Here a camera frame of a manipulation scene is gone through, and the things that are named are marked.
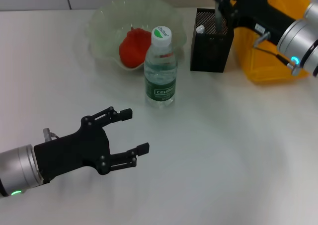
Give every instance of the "pen holder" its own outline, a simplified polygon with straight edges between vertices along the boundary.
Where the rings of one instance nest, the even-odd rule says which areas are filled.
[[[196,28],[205,27],[204,33]],[[223,18],[222,31],[215,26],[215,10],[198,8],[191,46],[191,71],[223,73],[234,38],[233,28]]]

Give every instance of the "water bottle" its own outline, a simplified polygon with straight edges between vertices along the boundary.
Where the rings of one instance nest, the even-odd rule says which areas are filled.
[[[168,27],[156,27],[146,54],[146,99],[155,107],[166,107],[174,101],[177,59],[172,51],[171,39]]]

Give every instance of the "white table surface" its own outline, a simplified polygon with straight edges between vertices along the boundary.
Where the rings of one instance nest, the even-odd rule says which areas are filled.
[[[75,132],[104,108],[132,108],[105,128],[112,153],[149,142],[136,168],[81,168],[0,200],[2,225],[317,225],[318,82],[256,86],[233,54],[224,74],[191,72],[195,9],[176,102],[147,106],[142,74],[96,63],[92,10],[0,12],[0,150]]]

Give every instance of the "yellow container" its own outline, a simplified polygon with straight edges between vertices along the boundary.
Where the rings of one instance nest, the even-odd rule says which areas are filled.
[[[310,4],[310,0],[268,0],[269,3],[294,19],[301,19]],[[247,78],[255,83],[285,82],[308,75],[301,71],[298,76],[292,76],[290,69],[283,65],[276,57],[253,49],[256,33],[246,28],[237,28],[234,33],[234,49],[240,66]],[[278,53],[277,46],[263,42],[259,45],[264,50]]]

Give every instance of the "water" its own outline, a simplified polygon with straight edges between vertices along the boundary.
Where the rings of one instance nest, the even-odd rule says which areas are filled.
[[[177,59],[169,45],[151,45],[145,59],[146,99],[151,106],[166,107],[174,101]]]

